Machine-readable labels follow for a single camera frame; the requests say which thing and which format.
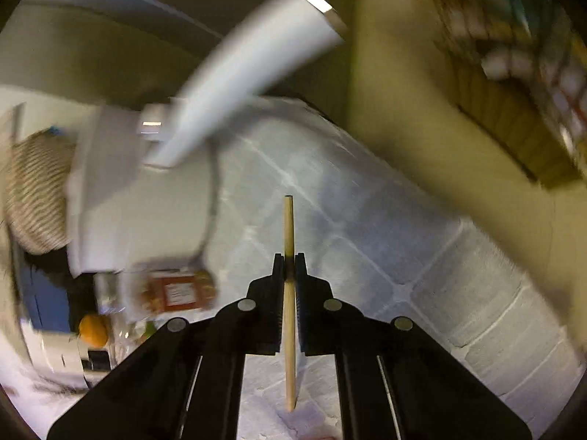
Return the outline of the labelled red spice jar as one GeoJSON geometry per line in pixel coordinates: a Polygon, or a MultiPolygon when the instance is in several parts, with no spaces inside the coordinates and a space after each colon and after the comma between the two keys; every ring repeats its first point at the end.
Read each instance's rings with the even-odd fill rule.
{"type": "Polygon", "coordinates": [[[149,314],[207,310],[216,298],[212,275],[196,271],[153,271],[146,276],[139,301],[149,314]]]}

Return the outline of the grey checked tablecloth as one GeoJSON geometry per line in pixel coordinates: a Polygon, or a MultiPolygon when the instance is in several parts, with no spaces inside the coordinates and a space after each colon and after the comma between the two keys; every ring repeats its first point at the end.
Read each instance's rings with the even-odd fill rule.
{"type": "Polygon", "coordinates": [[[446,209],[348,133],[271,99],[214,137],[218,220],[205,251],[218,305],[271,271],[284,199],[313,276],[365,315],[412,318],[539,437],[586,370],[527,273],[470,219],[446,209]]]}

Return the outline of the orange fruit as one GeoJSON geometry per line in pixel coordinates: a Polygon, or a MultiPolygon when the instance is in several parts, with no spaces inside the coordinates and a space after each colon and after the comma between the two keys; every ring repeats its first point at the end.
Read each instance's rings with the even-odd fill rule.
{"type": "Polygon", "coordinates": [[[85,315],[79,323],[80,338],[88,345],[101,349],[109,342],[109,327],[98,314],[85,315]]]}

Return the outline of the white electric pot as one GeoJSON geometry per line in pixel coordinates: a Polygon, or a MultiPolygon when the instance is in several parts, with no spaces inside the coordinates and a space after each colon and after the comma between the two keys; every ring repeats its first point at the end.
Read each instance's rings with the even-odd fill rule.
{"type": "Polygon", "coordinates": [[[105,105],[81,132],[67,183],[74,274],[193,264],[220,185],[212,137],[342,40],[327,0],[267,0],[166,103],[105,105]]]}

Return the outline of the woven beige basket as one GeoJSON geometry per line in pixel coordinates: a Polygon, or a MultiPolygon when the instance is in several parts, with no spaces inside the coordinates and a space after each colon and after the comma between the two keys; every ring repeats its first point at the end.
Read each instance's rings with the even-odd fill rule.
{"type": "Polygon", "coordinates": [[[75,148],[67,136],[45,130],[11,149],[5,185],[6,217],[15,240],[33,255],[69,243],[66,182],[75,148]]]}

